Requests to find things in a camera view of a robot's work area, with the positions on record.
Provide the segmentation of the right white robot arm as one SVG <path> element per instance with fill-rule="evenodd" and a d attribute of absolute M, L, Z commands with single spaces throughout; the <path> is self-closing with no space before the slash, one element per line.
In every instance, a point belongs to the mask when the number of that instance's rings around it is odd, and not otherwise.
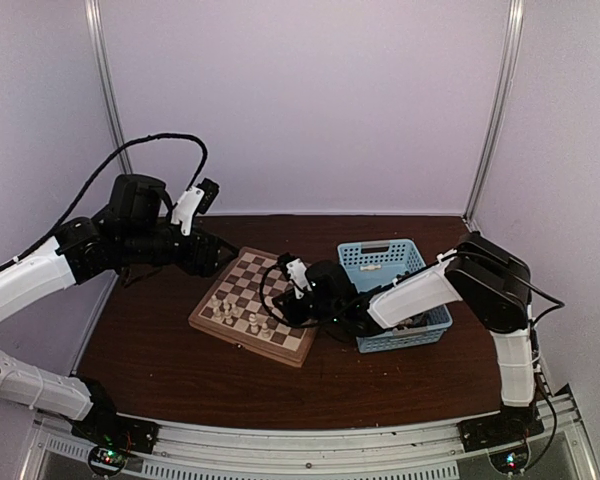
<path fill-rule="evenodd" d="M 531 424 L 535 395 L 530 271 L 525 262 L 477 232 L 424 262 L 409 239 L 344 243 L 336 261 L 305 265 L 285 254 L 277 269 L 289 288 L 267 302 L 274 318 L 293 328 L 324 324 L 356 337 L 361 351 L 375 340 L 397 348 L 398 331 L 445 321 L 448 304 L 463 302 L 494 340 L 501 402 L 493 419 L 499 440 L 515 440 Z"/>

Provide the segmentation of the white queen chess piece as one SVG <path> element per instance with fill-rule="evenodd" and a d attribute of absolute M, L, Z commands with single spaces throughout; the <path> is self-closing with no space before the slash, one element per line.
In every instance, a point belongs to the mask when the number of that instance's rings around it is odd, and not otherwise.
<path fill-rule="evenodd" d="M 260 331 L 260 326 L 258 323 L 258 318 L 255 314 L 251 313 L 248 318 L 250 332 L 254 335 L 257 335 Z"/>

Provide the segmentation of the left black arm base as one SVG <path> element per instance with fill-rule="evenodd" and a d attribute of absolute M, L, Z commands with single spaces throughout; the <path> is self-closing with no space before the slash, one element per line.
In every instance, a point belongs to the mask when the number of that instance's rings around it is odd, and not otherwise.
<path fill-rule="evenodd" d="M 116 452 L 153 452 L 159 425 L 153 421 L 118 413 L 112 398 L 100 382 L 79 377 L 87 387 L 93 406 L 82 420 L 69 419 L 74 436 Z"/>

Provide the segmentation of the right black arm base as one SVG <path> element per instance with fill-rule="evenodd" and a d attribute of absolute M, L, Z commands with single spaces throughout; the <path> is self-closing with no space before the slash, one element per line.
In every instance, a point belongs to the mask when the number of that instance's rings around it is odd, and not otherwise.
<path fill-rule="evenodd" d="M 497 413 L 463 420 L 457 427 L 465 452 L 522 442 L 544 432 L 534 403 L 527 407 L 502 405 Z"/>

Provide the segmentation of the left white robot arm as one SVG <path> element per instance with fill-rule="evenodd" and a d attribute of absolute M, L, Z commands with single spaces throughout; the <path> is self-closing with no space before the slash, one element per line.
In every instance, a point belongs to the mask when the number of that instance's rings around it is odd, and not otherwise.
<path fill-rule="evenodd" d="M 133 265 L 175 265 L 210 277 L 226 243 L 195 226 L 219 193 L 205 179 L 176 202 L 163 181 L 116 178 L 108 203 L 93 217 L 63 220 L 32 252 L 0 272 L 0 400 L 83 420 L 103 444 L 124 424 L 105 394 L 67 374 L 86 335 L 87 304 L 104 281 Z"/>

